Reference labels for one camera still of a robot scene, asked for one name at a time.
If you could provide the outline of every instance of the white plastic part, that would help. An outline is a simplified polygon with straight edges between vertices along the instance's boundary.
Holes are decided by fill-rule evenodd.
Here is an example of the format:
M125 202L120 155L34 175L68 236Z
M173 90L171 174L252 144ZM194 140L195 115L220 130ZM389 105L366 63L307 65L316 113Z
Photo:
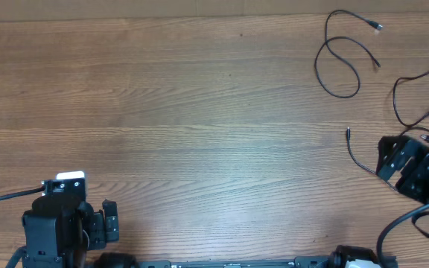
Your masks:
M346 268L380 268L380 265L374 264L371 261L355 260L347 261Z
M83 171L62 172L56 175L56 179L85 179L86 174Z

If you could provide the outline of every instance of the usb connector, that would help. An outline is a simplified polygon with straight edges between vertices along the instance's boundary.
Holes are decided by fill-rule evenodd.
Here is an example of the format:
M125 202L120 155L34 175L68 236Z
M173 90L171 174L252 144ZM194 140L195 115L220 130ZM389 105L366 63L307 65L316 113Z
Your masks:
M380 23L374 22L374 21L369 21L369 25L372 26L373 28L379 30L379 31L384 27Z

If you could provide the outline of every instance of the wooden table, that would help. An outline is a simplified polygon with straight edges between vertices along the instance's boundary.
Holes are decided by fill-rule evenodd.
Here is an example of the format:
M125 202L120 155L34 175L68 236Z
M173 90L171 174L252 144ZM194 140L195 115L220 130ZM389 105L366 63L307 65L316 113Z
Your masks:
M375 248L419 204L357 167L345 130L375 168L378 140L403 130L395 79L429 69L429 13L365 16L384 30L343 15L329 24L382 65L332 44L362 78L351 99L328 95L314 75L324 15L0 23L0 195L85 170L91 204L118 203L121 239L107 251L140 260ZM332 90L355 90L326 52L320 71ZM410 121L429 108L429 76L398 89L398 108ZM37 197L0 202L0 267L25 244L20 217ZM409 223L385 250L401 267L429 264L429 240Z

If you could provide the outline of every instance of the wood grain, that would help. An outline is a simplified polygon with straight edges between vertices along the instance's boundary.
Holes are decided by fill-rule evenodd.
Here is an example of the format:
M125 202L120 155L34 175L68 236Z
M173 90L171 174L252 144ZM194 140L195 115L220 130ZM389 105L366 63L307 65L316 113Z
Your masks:
M180 16L427 12L429 0L0 0L0 22Z
M118 203L121 241L107 251L140 260L374 248L386 224L419 204L352 162L345 129L374 167L380 137L402 131L395 79L429 69L429 13L365 16L385 29L375 35L347 16L330 25L382 64L332 44L362 78L348 100L314 75L325 16L0 24L0 195L85 170L93 206ZM332 90L355 90L353 73L325 52L320 70ZM428 107L429 76L398 88L405 120ZM0 202L0 267L25 243L19 218L34 198ZM410 224L385 247L401 267L429 265L429 240Z

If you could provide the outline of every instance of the tabletop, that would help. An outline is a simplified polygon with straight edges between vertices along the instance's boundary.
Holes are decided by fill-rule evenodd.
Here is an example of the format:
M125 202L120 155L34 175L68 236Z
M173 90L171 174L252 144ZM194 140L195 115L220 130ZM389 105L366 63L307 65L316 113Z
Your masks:
M378 33L339 15L332 48L361 77L353 98L314 73L326 15L0 23L0 195L84 170L89 202L118 203L108 252L139 260L252 260L375 248L381 230L420 204L360 169L404 128L396 78L429 69L429 13L369 13ZM337 93L357 81L322 52ZM413 121L429 108L429 76L398 88ZM421 123L429 127L429 118ZM0 267L25 244L20 217L39 194L0 202ZM420 223L429 230L429 219ZM410 223L384 250L429 265ZM93 260L101 252L93 252Z

